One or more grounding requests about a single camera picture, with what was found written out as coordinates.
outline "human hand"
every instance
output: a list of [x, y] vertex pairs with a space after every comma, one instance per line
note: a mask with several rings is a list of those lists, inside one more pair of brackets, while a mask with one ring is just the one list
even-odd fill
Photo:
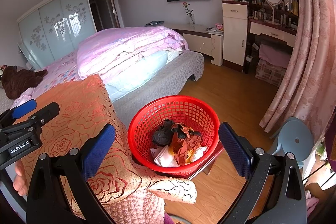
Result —
[[16, 177], [13, 182], [13, 187], [15, 190], [18, 191], [20, 196], [23, 196], [28, 192], [28, 186], [27, 186], [28, 182], [26, 179], [25, 167], [23, 166], [21, 160], [18, 160], [15, 163], [15, 173]]

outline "screw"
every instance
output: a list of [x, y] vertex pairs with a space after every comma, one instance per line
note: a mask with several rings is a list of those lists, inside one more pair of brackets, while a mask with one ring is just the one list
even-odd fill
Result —
[[40, 160], [44, 160], [46, 157], [47, 157], [47, 154], [46, 154], [46, 153], [42, 153], [42, 154], [39, 156], [39, 159], [40, 159]]
[[287, 153], [287, 157], [290, 158], [291, 160], [293, 160], [294, 159], [294, 154], [289, 152], [289, 153]]
[[263, 154], [265, 153], [265, 151], [264, 151], [262, 148], [260, 148], [260, 147], [257, 147], [257, 148], [255, 149], [255, 152], [256, 152], [258, 155], [263, 155]]
[[77, 148], [72, 148], [69, 153], [70, 153], [70, 155], [74, 156], [78, 153], [78, 149]]

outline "red plastic basket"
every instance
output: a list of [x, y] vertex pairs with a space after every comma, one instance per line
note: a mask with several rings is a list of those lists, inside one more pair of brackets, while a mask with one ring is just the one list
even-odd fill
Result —
[[[161, 167], [154, 163], [150, 148], [152, 135], [165, 119], [185, 123], [202, 135], [203, 157], [185, 166]], [[138, 111], [128, 129], [128, 144], [134, 157], [144, 166], [162, 173], [183, 177], [192, 174], [214, 152], [218, 144], [219, 119], [214, 110], [199, 99], [174, 95], [157, 99]]]

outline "blue gripper pad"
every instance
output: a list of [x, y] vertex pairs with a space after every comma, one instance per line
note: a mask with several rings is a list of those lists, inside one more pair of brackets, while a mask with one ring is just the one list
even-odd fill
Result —
[[80, 149], [83, 178], [87, 181], [97, 173], [103, 159], [112, 146], [116, 131], [110, 124], [104, 126], [95, 138], [88, 139]]
[[24, 115], [28, 114], [32, 110], [34, 110], [37, 106], [37, 103], [34, 99], [29, 100], [28, 102], [25, 102], [24, 104], [15, 107], [13, 109], [12, 118], [13, 119], [20, 119]]
[[221, 143], [238, 172], [238, 175], [249, 180], [252, 175], [253, 156], [244, 144], [245, 138], [237, 136], [227, 122], [224, 122], [219, 126], [218, 134]]

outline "brown stuffed animal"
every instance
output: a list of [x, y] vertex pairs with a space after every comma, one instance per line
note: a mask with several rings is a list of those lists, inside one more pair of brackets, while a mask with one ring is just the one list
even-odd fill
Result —
[[48, 71], [46, 69], [38, 72], [26, 69], [17, 71], [16, 66], [7, 66], [3, 70], [1, 83], [7, 97], [15, 100], [28, 88], [37, 87], [47, 74]]

